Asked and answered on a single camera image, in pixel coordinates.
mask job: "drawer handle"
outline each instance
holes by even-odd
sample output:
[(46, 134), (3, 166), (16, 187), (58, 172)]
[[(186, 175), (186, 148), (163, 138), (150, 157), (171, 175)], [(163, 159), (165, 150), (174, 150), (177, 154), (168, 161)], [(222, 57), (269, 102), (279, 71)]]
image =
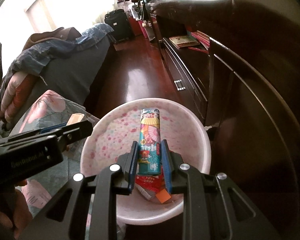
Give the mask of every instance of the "drawer handle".
[(185, 86), (182, 84), (182, 80), (174, 80), (174, 83), (176, 85), (176, 88), (179, 90), (185, 90)]

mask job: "book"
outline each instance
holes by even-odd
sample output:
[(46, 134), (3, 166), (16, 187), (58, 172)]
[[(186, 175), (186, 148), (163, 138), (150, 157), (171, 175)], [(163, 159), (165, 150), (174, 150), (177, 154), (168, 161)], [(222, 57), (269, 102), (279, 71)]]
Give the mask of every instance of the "book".
[(204, 52), (206, 54), (209, 54), (209, 52), (206, 49), (200, 49), (200, 48), (195, 48), (195, 47), (188, 47), (188, 49)]
[(196, 38), (206, 49), (210, 47), (210, 40), (207, 40), (197, 34), (197, 32), (192, 32), (191, 35)]
[(200, 44), (196, 39), (188, 35), (171, 37), (169, 40), (178, 48), (196, 46)]
[(201, 37), (203, 37), (203, 38), (205, 38), (207, 40), (210, 39), (210, 37), (208, 35), (206, 35), (205, 33), (201, 32), (201, 31), (197, 31), (197, 35), (200, 35)]

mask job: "metal screw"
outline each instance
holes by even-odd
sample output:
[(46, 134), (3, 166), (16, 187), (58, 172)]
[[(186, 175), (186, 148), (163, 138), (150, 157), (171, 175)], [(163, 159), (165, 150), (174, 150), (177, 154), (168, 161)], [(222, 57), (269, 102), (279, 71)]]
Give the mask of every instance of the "metal screw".
[(74, 181), (81, 181), (83, 179), (83, 175), (81, 173), (77, 173), (73, 175), (73, 180)]
[(110, 166), (111, 171), (118, 171), (119, 169), (120, 169), (120, 165), (118, 165), (118, 164), (112, 164)]
[(217, 177), (218, 177), (218, 179), (226, 179), (228, 176), (225, 174), (225, 173), (223, 173), (223, 172), (220, 172), (220, 173), (218, 173), (217, 175), (216, 175)]
[(187, 163), (182, 163), (180, 165), (181, 170), (187, 171), (189, 168), (190, 168), (190, 165), (188, 165)]

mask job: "floral blanket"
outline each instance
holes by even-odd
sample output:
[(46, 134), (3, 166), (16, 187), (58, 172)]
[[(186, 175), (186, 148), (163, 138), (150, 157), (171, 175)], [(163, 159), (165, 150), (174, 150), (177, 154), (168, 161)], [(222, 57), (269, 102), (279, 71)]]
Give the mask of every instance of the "floral blanket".
[[(84, 114), (83, 120), (89, 120), (93, 126), (99, 121), (87, 113), (83, 106), (47, 90), (23, 115), (10, 135), (65, 123), (75, 113)], [(69, 145), (64, 152), (63, 162), (28, 178), (28, 184), (20, 188), (33, 216), (74, 174), (80, 172), (80, 156), (84, 142), (85, 139)]]

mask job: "wooden dresser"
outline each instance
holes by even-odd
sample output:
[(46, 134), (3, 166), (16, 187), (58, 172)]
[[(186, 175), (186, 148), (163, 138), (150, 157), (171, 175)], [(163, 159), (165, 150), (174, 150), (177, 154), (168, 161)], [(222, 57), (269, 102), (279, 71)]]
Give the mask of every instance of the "wooden dresser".
[[(296, 0), (152, 0), (162, 61), (225, 172), (283, 237), (300, 226), (300, 5)], [(199, 30), (208, 54), (169, 38)]]

